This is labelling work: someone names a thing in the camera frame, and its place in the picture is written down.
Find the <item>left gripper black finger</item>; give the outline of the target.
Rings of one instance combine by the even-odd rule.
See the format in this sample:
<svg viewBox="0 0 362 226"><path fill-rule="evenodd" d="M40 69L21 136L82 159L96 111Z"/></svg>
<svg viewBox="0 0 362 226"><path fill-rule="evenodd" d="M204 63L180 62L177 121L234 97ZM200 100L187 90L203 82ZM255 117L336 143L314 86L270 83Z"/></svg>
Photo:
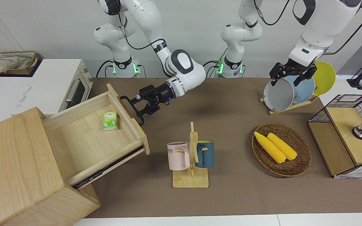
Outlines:
<svg viewBox="0 0 362 226"><path fill-rule="evenodd" d="M294 73L296 73L297 78L293 82L294 86L298 86L302 81L311 79L317 70L316 66L311 66L306 70L297 70L294 69Z"/></svg>
<svg viewBox="0 0 362 226"><path fill-rule="evenodd" d="M290 67L281 63L276 63L270 70L271 85L275 86L277 81L288 76Z"/></svg>

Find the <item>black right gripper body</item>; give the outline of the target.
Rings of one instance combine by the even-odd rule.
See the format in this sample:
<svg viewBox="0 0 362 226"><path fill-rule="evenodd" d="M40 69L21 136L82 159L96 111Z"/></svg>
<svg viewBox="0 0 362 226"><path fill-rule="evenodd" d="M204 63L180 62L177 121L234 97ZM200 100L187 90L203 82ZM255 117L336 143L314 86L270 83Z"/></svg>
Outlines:
<svg viewBox="0 0 362 226"><path fill-rule="evenodd" d="M139 95L142 100L147 101L146 106L152 108L176 98L172 86L168 83L163 83L157 87L152 84L145 86L139 90Z"/></svg>

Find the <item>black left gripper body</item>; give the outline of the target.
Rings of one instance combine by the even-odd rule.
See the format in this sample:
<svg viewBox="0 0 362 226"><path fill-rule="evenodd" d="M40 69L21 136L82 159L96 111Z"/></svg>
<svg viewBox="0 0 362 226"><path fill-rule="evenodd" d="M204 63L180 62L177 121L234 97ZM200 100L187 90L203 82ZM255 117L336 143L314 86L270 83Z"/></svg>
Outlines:
<svg viewBox="0 0 362 226"><path fill-rule="evenodd" d="M285 66L287 75L302 75L305 74L310 68L310 66L303 66L300 63L297 63L295 60L292 60L291 58L288 59Z"/></svg>

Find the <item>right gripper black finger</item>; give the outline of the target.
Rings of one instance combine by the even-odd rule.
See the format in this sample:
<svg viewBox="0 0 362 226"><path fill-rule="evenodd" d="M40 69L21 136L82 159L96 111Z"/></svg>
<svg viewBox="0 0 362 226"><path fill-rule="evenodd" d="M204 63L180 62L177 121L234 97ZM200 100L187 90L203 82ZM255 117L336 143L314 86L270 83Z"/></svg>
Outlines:
<svg viewBox="0 0 362 226"><path fill-rule="evenodd" d="M158 105L154 105L154 106L146 105L141 110L138 110L137 108L135 108L135 111L136 111L136 114L137 114L138 117L142 117L145 114L152 115L155 112L157 112L159 109L160 109L160 107Z"/></svg>
<svg viewBox="0 0 362 226"><path fill-rule="evenodd" d="M149 99L149 94L148 93L140 93L140 94L137 94L135 96L135 98L130 100L130 104L135 105L135 104L139 103L140 101L144 100L144 101L146 101L147 105L150 105L150 102L149 102L148 99Z"/></svg>

